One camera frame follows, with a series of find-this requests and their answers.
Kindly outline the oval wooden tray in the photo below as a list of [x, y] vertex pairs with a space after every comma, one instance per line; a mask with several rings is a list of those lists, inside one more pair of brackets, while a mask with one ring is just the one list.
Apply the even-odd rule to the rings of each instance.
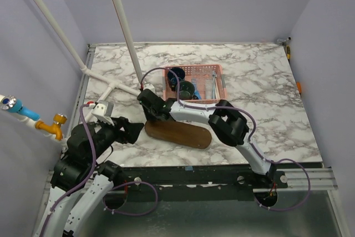
[[196, 149], [206, 149], [212, 142], [206, 128], [182, 122], [147, 121], [145, 131], [149, 137]]

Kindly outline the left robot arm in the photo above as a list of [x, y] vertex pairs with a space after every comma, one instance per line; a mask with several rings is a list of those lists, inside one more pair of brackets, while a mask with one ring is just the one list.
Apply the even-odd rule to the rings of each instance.
[[87, 123], [72, 129], [68, 150], [54, 167], [48, 203], [34, 236], [76, 236], [106, 193], [127, 181], [120, 166], [111, 161], [97, 164], [97, 159], [114, 142], [135, 143], [144, 125], [124, 117], [99, 125], [99, 131]]

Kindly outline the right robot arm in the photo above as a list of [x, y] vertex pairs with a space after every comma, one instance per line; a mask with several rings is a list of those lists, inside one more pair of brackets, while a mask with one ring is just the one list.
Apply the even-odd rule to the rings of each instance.
[[245, 118], [250, 116], [248, 112], [235, 108], [224, 99], [216, 104], [190, 103], [176, 98], [163, 100], [150, 89], [144, 89], [137, 100], [143, 107], [147, 120], [164, 122], [187, 120], [209, 125], [219, 141], [235, 147], [243, 155], [255, 173], [258, 186], [268, 188], [275, 182], [276, 166], [266, 158], [252, 139], [256, 122], [251, 119], [253, 128], [250, 129]]

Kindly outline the dark green mug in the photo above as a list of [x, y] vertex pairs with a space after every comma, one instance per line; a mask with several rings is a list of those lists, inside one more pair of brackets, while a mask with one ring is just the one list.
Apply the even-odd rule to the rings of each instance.
[[179, 92], [177, 93], [180, 100], [199, 100], [200, 98], [195, 93], [195, 86], [186, 80], [179, 83]]

